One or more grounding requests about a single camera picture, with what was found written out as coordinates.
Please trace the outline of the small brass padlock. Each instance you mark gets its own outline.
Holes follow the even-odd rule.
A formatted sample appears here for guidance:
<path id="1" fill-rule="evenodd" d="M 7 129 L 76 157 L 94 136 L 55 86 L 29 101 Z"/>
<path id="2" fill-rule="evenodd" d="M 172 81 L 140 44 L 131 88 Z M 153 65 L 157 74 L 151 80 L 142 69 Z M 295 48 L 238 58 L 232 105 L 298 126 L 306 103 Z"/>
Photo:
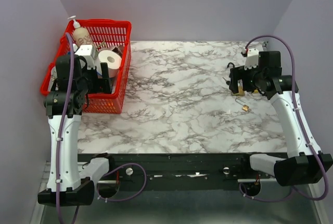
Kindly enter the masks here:
<path id="1" fill-rule="evenodd" d="M 240 98 L 235 98 L 235 102 L 241 105 L 241 109 L 245 112 L 249 112 L 250 111 L 250 107 L 244 102 L 242 101 Z"/>

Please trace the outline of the large brass padlock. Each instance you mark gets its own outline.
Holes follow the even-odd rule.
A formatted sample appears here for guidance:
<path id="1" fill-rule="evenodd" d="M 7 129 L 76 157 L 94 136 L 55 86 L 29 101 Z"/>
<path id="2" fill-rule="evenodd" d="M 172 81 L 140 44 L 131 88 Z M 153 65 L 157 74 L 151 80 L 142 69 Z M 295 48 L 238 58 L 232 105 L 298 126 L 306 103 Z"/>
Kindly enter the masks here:
<path id="1" fill-rule="evenodd" d="M 245 92 L 243 91 L 241 86 L 238 87 L 237 93 L 233 93 L 233 96 L 245 96 Z"/>

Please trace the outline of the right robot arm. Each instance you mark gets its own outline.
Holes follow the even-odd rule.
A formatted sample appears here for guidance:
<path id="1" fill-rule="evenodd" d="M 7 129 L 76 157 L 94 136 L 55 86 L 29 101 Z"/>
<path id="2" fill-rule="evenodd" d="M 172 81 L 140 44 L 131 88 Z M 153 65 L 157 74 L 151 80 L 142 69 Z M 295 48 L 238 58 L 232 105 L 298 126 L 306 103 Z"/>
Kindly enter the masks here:
<path id="1" fill-rule="evenodd" d="M 317 183 L 323 175 L 315 156 L 319 157 L 325 170 L 332 166 L 332 157 L 323 154 L 313 138 L 301 112 L 298 87 L 292 86 L 291 75 L 282 75 L 280 52 L 252 48 L 242 55 L 246 62 L 230 69 L 229 89 L 237 94 L 241 83 L 244 91 L 258 90 L 267 97 L 285 135 L 287 158 L 252 154 L 249 160 L 239 165 L 240 174 L 251 178 L 258 171 L 264 172 L 275 177 L 281 186 Z"/>

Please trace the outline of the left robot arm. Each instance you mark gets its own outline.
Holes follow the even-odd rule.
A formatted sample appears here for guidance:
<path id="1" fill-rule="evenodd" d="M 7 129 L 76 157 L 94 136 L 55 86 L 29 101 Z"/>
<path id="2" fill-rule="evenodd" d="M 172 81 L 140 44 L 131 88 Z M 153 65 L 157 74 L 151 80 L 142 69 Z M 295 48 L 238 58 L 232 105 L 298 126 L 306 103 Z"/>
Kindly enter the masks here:
<path id="1" fill-rule="evenodd" d="M 44 100 L 51 132 L 52 154 L 46 189 L 37 200 L 48 206 L 84 206 L 93 202 L 98 181 L 115 175 L 110 154 L 94 155 L 78 167 L 78 131 L 88 93 L 97 84 L 97 73 L 78 55 L 63 55 L 55 62 L 57 89 Z"/>

